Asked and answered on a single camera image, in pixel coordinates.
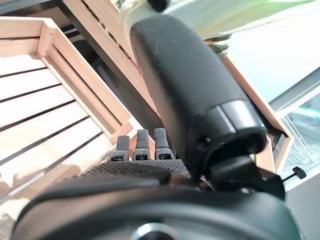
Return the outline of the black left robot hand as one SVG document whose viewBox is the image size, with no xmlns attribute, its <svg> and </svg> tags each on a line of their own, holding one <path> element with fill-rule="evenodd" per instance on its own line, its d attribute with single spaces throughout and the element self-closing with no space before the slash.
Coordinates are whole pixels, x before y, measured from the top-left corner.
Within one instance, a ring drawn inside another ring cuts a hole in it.
<svg viewBox="0 0 320 240">
<path fill-rule="evenodd" d="M 154 11 L 158 13 L 162 13 L 169 7 L 171 1 L 170 0 L 147 0 L 147 3 L 151 6 L 151 8 Z"/>
</svg>

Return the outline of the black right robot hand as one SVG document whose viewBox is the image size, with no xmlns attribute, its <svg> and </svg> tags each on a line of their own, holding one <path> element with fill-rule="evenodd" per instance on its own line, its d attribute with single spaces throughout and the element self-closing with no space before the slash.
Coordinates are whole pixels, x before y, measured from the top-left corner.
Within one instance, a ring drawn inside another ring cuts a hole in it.
<svg viewBox="0 0 320 240">
<path fill-rule="evenodd" d="M 178 159 L 105 162 L 40 193 L 13 240 L 298 240 L 279 175 L 251 159 L 267 135 L 249 98 L 180 20 L 130 42 Z"/>
</svg>

